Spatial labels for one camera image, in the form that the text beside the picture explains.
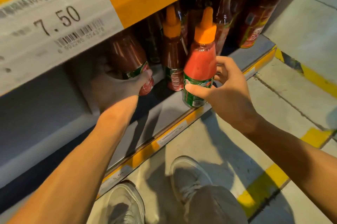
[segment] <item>person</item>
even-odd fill
[[[277,128],[254,109],[244,75],[229,57],[217,56],[215,80],[223,85],[186,90],[206,99],[233,128],[265,152],[334,223],[337,223],[337,158]],[[138,93],[151,71],[126,81],[101,72],[92,81],[102,111],[90,135],[76,147],[26,204],[13,223],[85,223],[95,202],[109,161],[136,109]],[[247,223],[235,197],[213,186],[207,172],[189,157],[171,165],[171,184],[185,207],[188,223]],[[112,188],[109,223],[144,223],[145,208],[137,189],[129,183]]]

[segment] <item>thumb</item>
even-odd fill
[[[152,76],[152,70],[147,69],[135,77],[135,82],[139,88],[141,88]]]
[[[198,97],[200,97],[202,99],[205,99],[205,100],[207,100],[207,98],[209,97],[210,92],[212,90],[210,88],[205,88],[205,87],[202,87],[200,85],[192,85],[192,84],[185,85],[185,89],[189,93],[191,93],[191,94],[193,94],[195,96],[198,96]]]

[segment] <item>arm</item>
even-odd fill
[[[217,56],[215,80],[223,86],[188,84],[216,113],[266,153],[334,223],[337,223],[337,158],[272,125],[256,113],[245,77],[229,57]]]
[[[10,224],[87,221],[108,164],[136,109],[139,90],[150,75],[151,71],[119,81],[102,73],[93,80],[100,109],[108,108],[89,136],[34,192]]]

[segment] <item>gray pants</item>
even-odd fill
[[[204,186],[192,197],[189,224],[247,224],[247,217],[233,194],[221,186]]]

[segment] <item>white sneaker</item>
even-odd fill
[[[199,163],[188,156],[180,156],[172,162],[170,179],[176,199],[185,207],[184,219],[187,222],[193,195],[201,187],[212,185],[212,180]]]
[[[108,224],[145,224],[145,206],[141,195],[131,183],[117,184],[106,203]]]

